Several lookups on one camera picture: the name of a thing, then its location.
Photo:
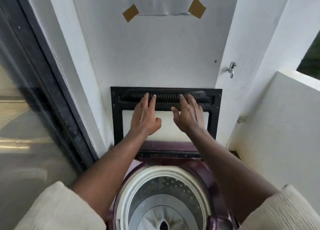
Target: black door frame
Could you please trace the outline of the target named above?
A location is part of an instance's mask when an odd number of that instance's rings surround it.
[[[10,42],[14,43],[14,59],[26,64],[23,69],[10,72],[10,75],[16,82],[21,82],[18,80],[22,75],[25,81],[31,83],[29,87],[33,95],[28,95],[26,100],[32,109],[39,109],[38,106],[42,106],[40,103],[47,101],[43,106],[51,111],[51,117],[42,118],[43,123],[50,120],[50,123],[64,127],[63,131],[52,132],[51,136],[58,144],[61,144],[61,136],[69,137],[71,142],[63,146],[65,153],[78,169],[85,170],[98,160],[98,155],[29,1],[0,0],[0,9],[1,29],[7,29]]]

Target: washing machine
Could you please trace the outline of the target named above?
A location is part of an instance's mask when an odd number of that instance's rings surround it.
[[[130,129],[136,104],[157,95],[156,117],[162,128],[149,136],[132,162],[110,208],[108,229],[237,229],[201,155],[173,122],[171,106],[191,94],[204,111],[205,127],[215,138],[221,89],[111,87],[115,144]]]

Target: finger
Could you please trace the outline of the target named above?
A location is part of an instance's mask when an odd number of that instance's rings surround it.
[[[180,94],[180,104],[181,104],[181,107],[185,107],[188,105],[188,103],[186,102],[186,99],[182,94]]]
[[[156,98],[157,98],[157,96],[153,95],[152,99],[150,101],[149,108],[152,109],[152,110],[155,110],[155,100],[156,100]]]
[[[178,120],[178,118],[179,118],[179,111],[178,111],[178,109],[177,108],[175,108],[175,107],[171,107],[171,111],[173,112],[173,114],[174,114],[174,122],[176,122],[177,120]]]
[[[159,130],[161,128],[161,123],[162,123],[161,119],[160,118],[156,118],[156,128],[157,128],[157,130]]]
[[[198,104],[192,95],[187,94],[186,98],[187,98],[188,104],[198,107]]]
[[[148,102],[149,102],[149,94],[146,93],[144,95],[144,97],[141,99],[141,101],[142,101],[142,107],[143,108],[147,108],[148,107]]]

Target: hand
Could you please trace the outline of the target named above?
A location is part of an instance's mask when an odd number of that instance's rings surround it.
[[[190,94],[186,95],[186,99],[180,94],[180,114],[177,108],[171,107],[174,113],[174,123],[184,133],[187,133],[193,127],[204,128],[202,107],[197,104],[194,97]]]
[[[133,131],[141,130],[146,133],[146,136],[152,135],[161,127],[161,119],[154,117],[156,95],[153,95],[149,106],[148,99],[149,94],[146,93],[135,107],[130,127],[130,130]]]

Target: faucet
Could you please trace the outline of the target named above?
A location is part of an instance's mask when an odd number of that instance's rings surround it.
[[[233,69],[234,69],[235,66],[237,66],[236,63],[235,62],[231,62],[230,66],[227,68],[227,71],[229,73],[231,73],[230,74],[230,78],[233,78],[233,74],[234,74]]]

